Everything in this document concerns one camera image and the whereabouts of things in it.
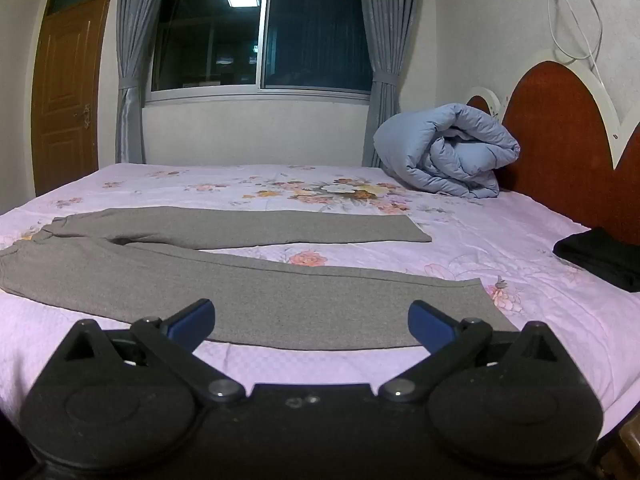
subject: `white cable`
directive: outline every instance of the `white cable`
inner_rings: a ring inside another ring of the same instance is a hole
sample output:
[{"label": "white cable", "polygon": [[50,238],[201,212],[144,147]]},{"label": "white cable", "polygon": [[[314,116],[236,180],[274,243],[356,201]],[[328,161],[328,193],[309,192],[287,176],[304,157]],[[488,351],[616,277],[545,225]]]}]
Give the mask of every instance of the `white cable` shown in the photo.
[{"label": "white cable", "polygon": [[593,10],[595,10],[596,15],[598,17],[598,23],[600,24],[600,31],[598,33],[598,41],[597,41],[596,49],[592,50],[589,40],[587,39],[587,36],[582,31],[582,27],[580,26],[578,17],[575,15],[575,11],[571,2],[569,0],[565,0],[565,1],[569,6],[569,10],[571,11],[572,16],[574,17],[574,21],[575,21],[575,24],[578,26],[578,30],[580,31],[580,33],[582,34],[582,37],[584,38],[584,42],[587,44],[587,49],[589,53],[586,56],[573,56],[572,54],[569,54],[564,48],[562,48],[562,46],[558,43],[558,40],[556,39],[556,35],[554,34],[554,28],[551,22],[551,0],[546,0],[546,11],[549,18],[549,31],[551,31],[551,37],[553,38],[554,43],[556,44],[556,47],[558,47],[558,49],[567,57],[570,57],[571,59],[575,59],[575,60],[591,59],[591,62],[593,63],[593,67],[596,70],[596,74],[598,75],[598,79],[600,80],[600,84],[604,86],[604,82],[602,81],[602,77],[600,76],[600,70],[598,69],[598,65],[595,60],[595,56],[597,53],[599,53],[600,47],[602,46],[602,34],[604,29],[604,25],[602,23],[602,17],[600,16],[600,11],[598,10],[598,6],[593,0],[589,0],[591,3],[591,6],[593,7]]}]

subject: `bed sheet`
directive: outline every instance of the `bed sheet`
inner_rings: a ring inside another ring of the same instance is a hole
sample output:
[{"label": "bed sheet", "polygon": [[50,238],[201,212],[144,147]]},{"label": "bed sheet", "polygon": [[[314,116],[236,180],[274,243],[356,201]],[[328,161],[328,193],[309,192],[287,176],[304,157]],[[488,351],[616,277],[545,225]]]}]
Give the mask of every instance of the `bed sheet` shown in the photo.
[{"label": "bed sheet", "polygon": [[[408,215],[433,242],[289,244],[212,252],[446,280],[479,277],[516,327],[536,319],[551,326],[606,410],[602,434],[640,400],[640,362],[629,358],[637,351],[640,294],[619,290],[556,258],[555,241],[585,228],[514,192],[483,200],[427,194],[407,190],[375,168],[117,164],[0,216],[0,248],[30,237],[56,216],[159,205]],[[14,419],[76,320],[93,317],[106,329],[125,326],[1,290],[0,309],[0,408]],[[358,382],[370,383],[374,391],[428,355],[420,347],[322,352],[215,342],[204,342],[195,354],[248,390],[255,383]]]}]

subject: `rolled-up duvet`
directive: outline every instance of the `rolled-up duvet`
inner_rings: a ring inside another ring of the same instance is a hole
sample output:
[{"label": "rolled-up duvet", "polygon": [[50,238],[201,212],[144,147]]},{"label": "rolled-up duvet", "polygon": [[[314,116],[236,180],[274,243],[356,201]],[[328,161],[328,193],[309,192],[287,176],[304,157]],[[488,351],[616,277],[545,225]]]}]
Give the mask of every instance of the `rolled-up duvet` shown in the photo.
[{"label": "rolled-up duvet", "polygon": [[394,115],[373,143],[392,176],[423,191],[466,198],[498,196],[492,170],[520,155],[518,141],[504,126],[462,104]]}]

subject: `red wooden headboard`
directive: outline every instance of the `red wooden headboard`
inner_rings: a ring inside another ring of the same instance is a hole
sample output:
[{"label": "red wooden headboard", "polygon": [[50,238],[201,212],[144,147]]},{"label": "red wooden headboard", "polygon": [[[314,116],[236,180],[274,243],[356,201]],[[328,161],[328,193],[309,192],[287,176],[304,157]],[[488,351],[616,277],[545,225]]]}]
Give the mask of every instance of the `red wooden headboard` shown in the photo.
[{"label": "red wooden headboard", "polygon": [[[478,99],[468,104],[482,109]],[[571,70],[552,61],[520,80],[502,123],[522,150],[519,160],[497,171],[501,187],[640,244],[640,125],[614,170],[591,93]]]},{"label": "red wooden headboard", "polygon": [[474,95],[471,99],[469,99],[469,102],[467,104],[469,106],[472,106],[473,108],[482,110],[485,114],[491,115],[491,108],[489,108],[489,104],[486,102],[484,97]]}]

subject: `gray sweatpants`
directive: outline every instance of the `gray sweatpants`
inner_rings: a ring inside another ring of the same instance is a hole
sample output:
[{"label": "gray sweatpants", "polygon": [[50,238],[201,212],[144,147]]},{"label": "gray sweatpants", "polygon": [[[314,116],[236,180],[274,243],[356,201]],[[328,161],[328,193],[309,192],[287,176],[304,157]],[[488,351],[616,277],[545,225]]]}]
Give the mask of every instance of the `gray sweatpants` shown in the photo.
[{"label": "gray sweatpants", "polygon": [[56,219],[32,240],[0,251],[0,288],[126,322],[168,317],[209,298],[216,307],[213,340],[286,349],[413,346],[406,314],[417,299],[453,318],[481,317],[497,330],[514,330],[479,280],[301,267],[195,250],[376,240],[430,238],[405,216],[106,210]]}]

